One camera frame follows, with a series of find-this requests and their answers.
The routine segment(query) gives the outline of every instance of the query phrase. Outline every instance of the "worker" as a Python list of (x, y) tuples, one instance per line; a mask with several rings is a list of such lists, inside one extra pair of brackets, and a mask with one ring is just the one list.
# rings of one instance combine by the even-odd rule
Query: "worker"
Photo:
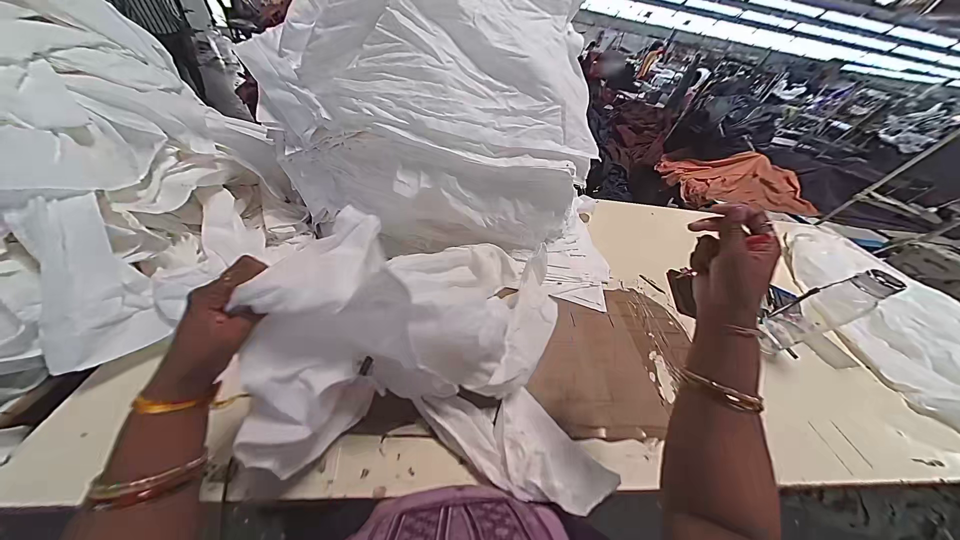
[[(685, 368), (690, 379), (674, 403), (663, 451), (665, 536), (780, 538), (780, 500), (756, 398), (756, 313), (780, 245), (761, 211), (743, 205), (713, 210), (720, 215), (688, 226), (719, 233), (719, 239), (702, 236), (690, 258), (697, 271), (697, 329)], [(214, 381), (260, 319), (224, 309), (234, 287), (265, 268), (254, 258), (240, 258), (190, 294), (166, 357), (134, 402), (106, 469), (64, 538), (199, 537), (207, 405), (216, 392)], [(405, 516), (410, 519), (398, 519)], [(603, 538), (551, 506), (522, 503), (480, 486), (381, 503), (356, 538), (473, 538), (478, 530), (483, 538), (494, 538), (494, 530), (515, 539)], [(324, 538), (324, 531), (317, 530), (316, 537)]]
[(197, 96), (206, 101), (204, 77), (197, 62), (193, 29), (186, 20), (180, 0), (109, 0), (117, 11), (156, 37), (173, 57), (180, 78), (192, 84)]
[(646, 54), (643, 55), (643, 59), (640, 61), (640, 69), (636, 72), (636, 77), (639, 80), (645, 80), (650, 73), (650, 68), (660, 60), (660, 57), (662, 57), (665, 52), (666, 47), (663, 45), (663, 41), (659, 39), (654, 41), (650, 45), (650, 48), (647, 49)]

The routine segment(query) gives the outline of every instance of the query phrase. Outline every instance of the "brown cardboard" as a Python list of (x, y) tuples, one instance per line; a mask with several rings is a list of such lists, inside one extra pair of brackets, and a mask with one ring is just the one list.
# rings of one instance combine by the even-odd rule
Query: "brown cardboard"
[(573, 438), (664, 437), (671, 405), (650, 354), (682, 366), (690, 340), (642, 293), (606, 298), (607, 313), (557, 301), (557, 327), (527, 388)]

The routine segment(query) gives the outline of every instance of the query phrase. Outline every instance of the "crumpled white cloth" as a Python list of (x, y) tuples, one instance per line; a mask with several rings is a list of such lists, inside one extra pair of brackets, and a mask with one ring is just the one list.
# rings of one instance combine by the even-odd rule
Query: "crumpled white cloth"
[(309, 236), (268, 130), (108, 2), (0, 0), (0, 120), (0, 373), (150, 345), (191, 288)]
[[(490, 244), (383, 256), (379, 220), (344, 208), (332, 235), (236, 288), (230, 307), (267, 316), (240, 352), (252, 409), (234, 443), (247, 466), (285, 479), (319, 457), (373, 392), (414, 400), (452, 450), (499, 487), (586, 514), (619, 483), (523, 389), (557, 318), (540, 286), (546, 253), (526, 264)], [(365, 358), (371, 370), (360, 373)], [(504, 398), (496, 423), (458, 387)]]
[[(914, 409), (960, 430), (960, 302), (833, 233), (792, 233), (787, 247), (789, 267), (804, 289), (873, 268), (907, 284), (837, 332)], [(817, 295), (810, 302), (826, 309)]]
[(352, 205), (403, 253), (536, 249), (597, 155), (578, 4), (295, 0), (236, 51), (318, 221)]

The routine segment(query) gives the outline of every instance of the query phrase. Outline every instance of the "orange cloth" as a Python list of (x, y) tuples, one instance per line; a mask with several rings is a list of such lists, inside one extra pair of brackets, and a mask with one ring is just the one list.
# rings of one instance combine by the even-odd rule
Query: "orange cloth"
[(667, 184), (679, 182), (681, 196), (697, 208), (723, 201), (799, 215), (820, 213), (800, 197), (796, 173), (775, 166), (757, 152), (741, 152), (716, 161), (673, 161), (663, 156), (656, 169)]

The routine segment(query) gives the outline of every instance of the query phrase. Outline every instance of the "bracelet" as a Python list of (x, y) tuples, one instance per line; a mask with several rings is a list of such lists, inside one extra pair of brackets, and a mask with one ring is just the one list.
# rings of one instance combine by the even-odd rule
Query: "bracelet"
[(685, 384), (693, 383), (699, 388), (708, 390), (712, 396), (719, 399), (724, 405), (745, 412), (763, 412), (763, 400), (757, 396), (744, 394), (686, 368), (680, 368), (678, 372), (682, 382)]
[(168, 412), (186, 410), (195, 406), (208, 406), (213, 403), (219, 391), (220, 383), (216, 382), (210, 387), (210, 392), (206, 396), (196, 400), (186, 402), (155, 402), (143, 396), (137, 396), (131, 406), (137, 414), (166, 414)]
[(168, 495), (203, 475), (207, 463), (207, 453), (179, 467), (162, 473), (129, 482), (102, 484), (101, 477), (90, 483), (86, 494), (87, 503), (94, 509), (110, 509), (144, 503), (151, 499)]
[(733, 335), (739, 335), (740, 337), (760, 337), (761, 332), (756, 328), (747, 328), (740, 327), (737, 325), (723, 325), (723, 329)]

